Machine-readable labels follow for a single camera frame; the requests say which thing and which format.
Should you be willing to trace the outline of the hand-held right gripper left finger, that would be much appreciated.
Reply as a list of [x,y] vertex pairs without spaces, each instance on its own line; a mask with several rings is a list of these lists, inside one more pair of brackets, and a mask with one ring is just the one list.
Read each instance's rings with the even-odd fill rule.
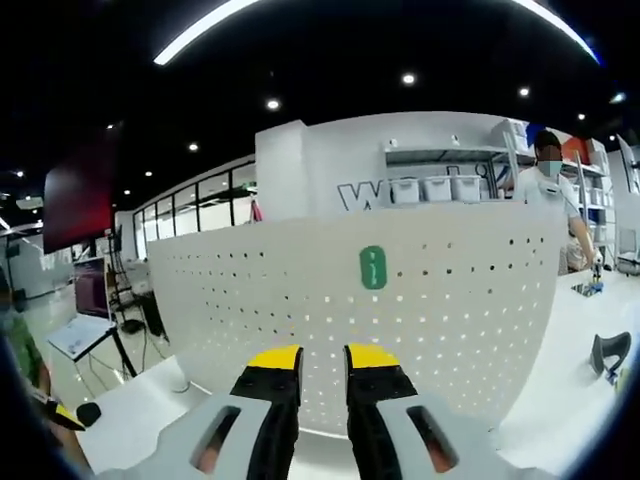
[[299,435],[303,348],[256,355],[228,394],[165,427],[155,451],[99,479],[286,479]]

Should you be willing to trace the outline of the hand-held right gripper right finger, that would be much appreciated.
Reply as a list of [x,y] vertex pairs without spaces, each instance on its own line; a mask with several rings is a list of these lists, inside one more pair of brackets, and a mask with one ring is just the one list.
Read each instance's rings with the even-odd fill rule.
[[548,479],[497,452],[482,421],[420,394],[378,345],[344,346],[347,431],[362,479]]

